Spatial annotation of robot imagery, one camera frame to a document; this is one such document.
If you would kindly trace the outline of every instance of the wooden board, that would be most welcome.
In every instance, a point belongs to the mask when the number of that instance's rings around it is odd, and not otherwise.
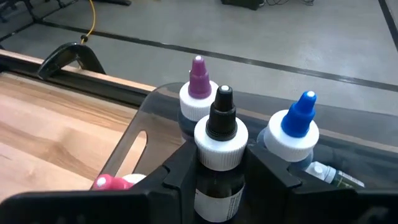
[[[0,201],[25,191],[89,189],[135,113],[0,73]],[[146,136],[138,139],[121,174],[141,155]]]

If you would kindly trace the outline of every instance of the dropper bottle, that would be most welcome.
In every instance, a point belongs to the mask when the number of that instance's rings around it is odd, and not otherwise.
[[[218,85],[211,81],[202,56],[192,60],[189,82],[180,89],[180,110],[178,125],[183,140],[193,141],[193,131],[197,122],[209,114]]]
[[[313,121],[317,96],[306,91],[289,110],[276,112],[257,137],[257,143],[292,166],[305,170],[313,160],[319,129]]]
[[[236,117],[232,88],[217,89],[210,114],[195,127],[199,166],[195,211],[201,223],[231,220],[239,208],[244,172],[241,164],[248,129]]]

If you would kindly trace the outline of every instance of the black floor line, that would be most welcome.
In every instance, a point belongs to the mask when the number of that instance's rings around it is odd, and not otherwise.
[[[396,45],[396,49],[398,51],[398,29],[397,25],[394,22],[394,18],[392,18],[390,9],[388,8],[386,0],[379,0],[379,4],[381,7],[381,11],[384,14],[384,18],[386,19],[388,29],[390,30],[392,39],[394,41],[394,44]]]
[[[49,26],[49,27],[84,33],[84,34],[86,34],[89,31],[88,29],[66,26],[66,25],[56,24],[56,23],[47,22],[47,21],[40,21],[38,23],[42,24],[44,26]],[[216,53],[216,52],[210,52],[207,50],[199,50],[199,49],[193,49],[190,47],[182,47],[182,46],[178,46],[178,45],[164,44],[164,43],[151,41],[151,40],[138,39],[135,37],[127,37],[127,36],[112,34],[112,33],[108,33],[108,32],[94,31],[91,34],[100,36],[100,37],[107,37],[110,39],[131,42],[131,43],[135,43],[135,44],[160,47],[163,49],[176,50],[179,52],[198,54],[198,55],[203,55],[203,56],[213,57],[213,58],[220,58],[220,59],[229,60],[232,62],[245,63],[245,64],[249,64],[249,65],[255,65],[255,66],[264,67],[264,68],[271,68],[271,69],[281,70],[281,71],[285,71],[285,72],[298,73],[298,74],[307,75],[310,77],[323,78],[323,79],[333,80],[333,81],[338,81],[338,82],[343,82],[343,83],[350,83],[350,84],[354,84],[354,85],[367,86],[367,87],[371,87],[371,88],[378,88],[381,90],[389,90],[389,91],[398,92],[398,85],[393,85],[393,84],[388,84],[388,83],[383,83],[383,82],[375,82],[375,81],[371,81],[371,80],[347,77],[344,75],[336,75],[336,74],[326,73],[326,72],[318,72],[318,71],[304,69],[304,68],[296,68],[296,67],[288,66],[288,65],[280,65],[280,64],[272,63],[272,62],[263,62],[260,60],[254,60],[254,59],[243,58],[243,57],[238,57],[238,56],[233,56],[233,55],[226,55],[226,54],[221,54],[221,53]]]
[[[47,13],[46,15],[40,17],[39,19],[42,20],[42,19],[46,18],[47,16],[52,15],[52,14],[55,13],[55,12],[58,12],[58,11],[61,10],[61,9],[65,9],[66,7],[70,6],[71,4],[73,4],[73,3],[77,2],[77,1],[78,1],[78,0],[73,0],[73,1],[71,1],[71,2],[68,2],[68,3],[65,4],[65,7],[63,7],[63,8],[59,7],[59,8],[57,8],[56,10],[53,10],[53,11]],[[26,25],[24,25],[24,26],[22,26],[22,27],[20,27],[20,28],[18,28],[18,29],[16,29],[16,30],[12,31],[12,32],[9,33],[9,34],[6,34],[5,36],[3,36],[3,37],[0,38],[0,42],[6,40],[7,38],[12,37],[13,35],[15,35],[15,34],[21,32],[21,31],[23,31],[23,30],[25,30],[25,29],[28,29],[29,27],[31,27],[32,25],[34,25],[36,22],[37,22],[37,21],[32,21],[32,22],[30,22],[30,23],[28,23],[28,24],[26,24]]]

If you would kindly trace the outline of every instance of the pink object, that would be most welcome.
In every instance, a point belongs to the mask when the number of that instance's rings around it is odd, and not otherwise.
[[[121,177],[101,174],[95,180],[93,188],[95,190],[126,190],[130,189],[133,185]]]

